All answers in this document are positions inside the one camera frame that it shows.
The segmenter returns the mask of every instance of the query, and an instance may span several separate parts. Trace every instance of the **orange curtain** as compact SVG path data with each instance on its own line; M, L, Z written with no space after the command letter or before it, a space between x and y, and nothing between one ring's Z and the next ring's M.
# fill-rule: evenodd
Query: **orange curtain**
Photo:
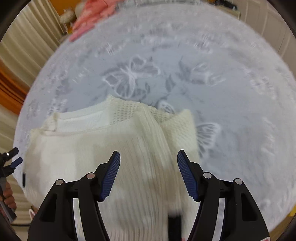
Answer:
M18 115L28 91L29 88L0 62L0 104Z

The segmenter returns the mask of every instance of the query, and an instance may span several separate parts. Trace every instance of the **metal screw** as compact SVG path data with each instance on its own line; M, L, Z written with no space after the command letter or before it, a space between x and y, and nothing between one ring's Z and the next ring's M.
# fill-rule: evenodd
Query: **metal screw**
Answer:
M235 179L235 183L238 184L238 185L241 185L242 184L242 180L239 179L239 178L237 178L237 179Z
M93 179L94 177L95 177L95 174L92 172L86 175L87 179Z
M207 178L207 179L209 179L209 178L212 177L212 174L210 174L209 172L205 172L204 173L204 177Z
M59 179L56 181L56 185L57 186L61 186L63 184L63 180L62 179Z

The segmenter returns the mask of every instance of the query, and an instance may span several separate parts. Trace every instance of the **waffle knit fabric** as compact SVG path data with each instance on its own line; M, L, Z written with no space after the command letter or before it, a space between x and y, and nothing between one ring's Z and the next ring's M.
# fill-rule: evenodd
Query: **waffle knit fabric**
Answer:
M39 207L57 179L78 180L117 150L119 171L110 196L98 203L110 240L168 240L168 215L179 214L187 239L198 204L188 196L177 152L184 149L198 162L197 146L189 110L174 115L109 96L89 108L54 113L31 131L24 193ZM74 215L84 240L77 200Z

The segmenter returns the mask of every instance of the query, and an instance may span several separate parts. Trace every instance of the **human hand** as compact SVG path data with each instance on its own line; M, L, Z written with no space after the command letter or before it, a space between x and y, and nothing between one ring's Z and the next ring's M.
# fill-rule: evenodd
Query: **human hand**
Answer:
M8 207L15 210L17 208L17 204L15 203L15 199L14 199L14 197L12 195L12 190L11 190L10 184L8 182L6 182L6 184L5 184L5 190L3 191L3 195L5 197L4 203ZM0 207L0 211L4 216L6 216L5 213L4 213L4 210L1 207Z

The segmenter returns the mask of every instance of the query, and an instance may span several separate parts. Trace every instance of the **gray bedsheet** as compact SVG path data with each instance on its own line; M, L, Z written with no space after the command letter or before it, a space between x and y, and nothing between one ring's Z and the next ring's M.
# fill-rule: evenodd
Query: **gray bedsheet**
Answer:
M243 22L205 4L124 7L65 41L25 100L14 141L19 155L30 130L53 112L85 108L108 94L170 113L190 109L202 168L243 179L269 229L294 206L295 80ZM14 176L21 185L22 166Z

